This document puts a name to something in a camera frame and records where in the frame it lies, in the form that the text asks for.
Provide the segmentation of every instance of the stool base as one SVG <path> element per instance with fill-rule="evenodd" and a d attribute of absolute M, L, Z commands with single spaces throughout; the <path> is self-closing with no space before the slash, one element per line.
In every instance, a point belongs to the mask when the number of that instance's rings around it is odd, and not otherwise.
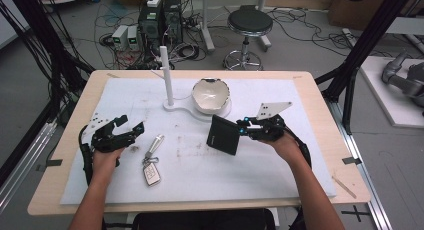
<path fill-rule="evenodd" d="M 228 70 L 256 70 L 256 71 L 263 70 L 261 59 L 258 57 L 258 55 L 249 51 L 245 53 L 244 57 L 243 57 L 242 51 L 240 50 L 232 51 L 227 56 L 225 56 L 223 64 L 224 64 L 224 67 L 227 68 Z"/>

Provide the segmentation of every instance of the floor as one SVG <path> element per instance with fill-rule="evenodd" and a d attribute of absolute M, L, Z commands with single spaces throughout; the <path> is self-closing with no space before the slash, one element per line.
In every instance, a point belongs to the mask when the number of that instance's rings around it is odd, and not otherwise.
<path fill-rule="evenodd" d="M 110 52 L 93 41 L 105 33 L 113 32 L 113 26 L 119 18 L 120 24 L 131 24 L 137 19 L 136 5 L 122 5 L 117 1 L 92 3 L 81 0 L 61 5 L 59 10 L 68 31 L 74 38 L 78 51 L 96 69 L 113 68 Z M 176 69 L 224 70 L 222 59 L 231 50 L 240 48 L 242 37 L 228 30 L 227 9 L 209 10 L 209 24 L 212 40 L 216 50 L 204 55 L 201 61 L 183 61 L 176 63 Z M 305 19 L 317 27 L 306 25 L 302 21 L 291 21 L 295 16 Z M 250 49 L 257 53 L 264 62 L 264 69 L 271 71 L 309 71 L 314 77 L 321 76 L 339 66 L 349 53 L 349 49 L 332 41 L 310 41 L 312 35 L 318 33 L 322 38 L 329 34 L 340 34 L 341 28 L 330 26 L 325 12 L 319 11 L 282 11 L 279 16 L 281 25 L 274 23 L 268 34 L 272 47 L 264 52 L 262 46 L 253 40 Z M 204 43 L 195 36 L 199 45 Z M 414 58 L 422 58 L 422 54 L 407 43 L 402 36 L 385 35 L 376 46 L 372 55 L 396 55 L 407 49 Z M 19 40 L 15 40 L 0 50 L 0 94 L 3 126 L 0 134 L 0 163 L 20 141 L 21 136 L 29 128 L 35 117 L 47 103 L 47 82 L 35 67 L 32 57 Z M 424 183 L 421 172 L 424 160 L 424 130 L 392 127 L 379 106 L 376 98 L 358 74 L 352 112 L 351 129 L 363 161 L 368 169 L 380 200 L 389 217 L 393 229 L 424 229 Z M 62 127 L 56 130 L 41 156 L 26 176 L 25 180 L 0 215 L 2 229 L 61 229 L 68 226 L 72 216 L 30 216 L 26 208 L 41 179 L 43 172 L 37 170 L 44 165 L 50 151 L 59 140 Z M 369 210 L 364 205 L 336 206 L 346 229 L 375 229 Z M 293 208 L 278 209 L 280 228 L 288 229 L 296 213 Z M 124 222 L 125 214 L 106 215 L 108 222 Z"/>

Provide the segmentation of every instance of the wooden table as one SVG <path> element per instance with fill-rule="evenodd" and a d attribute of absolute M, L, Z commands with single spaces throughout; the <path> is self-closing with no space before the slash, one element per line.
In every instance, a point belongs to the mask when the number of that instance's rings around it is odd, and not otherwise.
<path fill-rule="evenodd" d="M 293 80 L 302 104 L 309 118 L 316 140 L 322 151 L 330 175 L 336 187 L 337 196 L 331 198 L 334 204 L 365 203 L 370 201 L 368 189 L 355 164 L 345 165 L 344 158 L 351 157 L 338 129 L 324 102 L 314 79 L 308 72 L 284 71 L 180 71 L 171 72 L 173 78 L 218 77 L 222 79 L 286 79 Z M 85 126 L 99 102 L 103 88 L 109 78 L 157 78 L 150 71 L 98 70 L 94 72 L 75 108 L 51 159 L 63 159 L 61 166 L 48 167 L 28 206 L 31 215 L 73 214 L 77 205 L 61 205 L 67 177 L 78 149 L 78 134 Z M 278 207 L 299 205 L 297 199 L 259 199 L 178 203 L 137 203 L 109 204 L 105 212 L 142 212 L 171 210 L 231 209 L 252 207 Z"/>

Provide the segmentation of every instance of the bowl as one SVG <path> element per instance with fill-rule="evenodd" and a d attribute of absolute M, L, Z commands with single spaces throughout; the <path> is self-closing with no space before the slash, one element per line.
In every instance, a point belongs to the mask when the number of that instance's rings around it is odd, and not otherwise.
<path fill-rule="evenodd" d="M 217 78 L 202 78 L 191 92 L 196 109 L 204 114 L 219 114 L 230 101 L 230 89 Z"/>

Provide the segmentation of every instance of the black stool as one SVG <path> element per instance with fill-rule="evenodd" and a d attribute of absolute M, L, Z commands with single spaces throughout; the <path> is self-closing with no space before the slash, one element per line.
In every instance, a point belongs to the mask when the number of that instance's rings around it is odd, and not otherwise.
<path fill-rule="evenodd" d="M 249 37 L 260 37 L 271 31 L 272 18 L 254 8 L 240 8 L 228 17 L 228 27 L 243 35 L 244 41 L 241 51 L 235 50 L 225 56 L 224 67 L 228 70 L 263 70 L 261 59 L 258 55 L 248 51 L 247 47 Z"/>

